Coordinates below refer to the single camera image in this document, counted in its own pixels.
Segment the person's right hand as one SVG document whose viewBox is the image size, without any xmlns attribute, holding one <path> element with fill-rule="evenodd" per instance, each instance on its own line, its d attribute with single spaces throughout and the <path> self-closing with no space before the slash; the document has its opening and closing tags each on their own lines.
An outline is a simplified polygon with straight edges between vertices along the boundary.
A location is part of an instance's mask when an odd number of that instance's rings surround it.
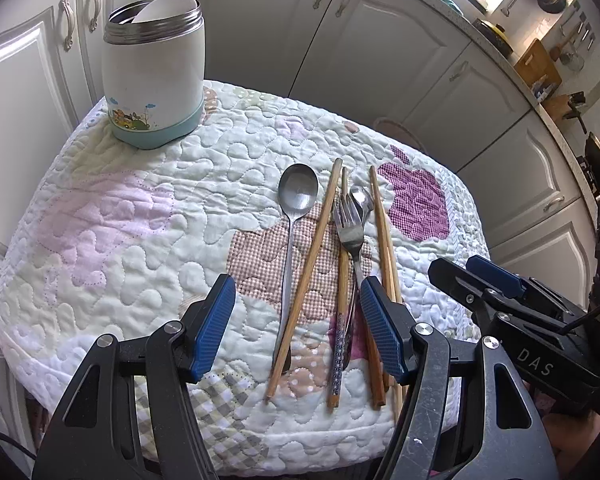
<svg viewBox="0 0 600 480">
<path fill-rule="evenodd" d="M 600 415 L 570 417 L 557 411 L 556 401 L 542 392 L 532 394 L 552 446 L 559 477 L 567 478 L 600 434 Z"/>
</svg>

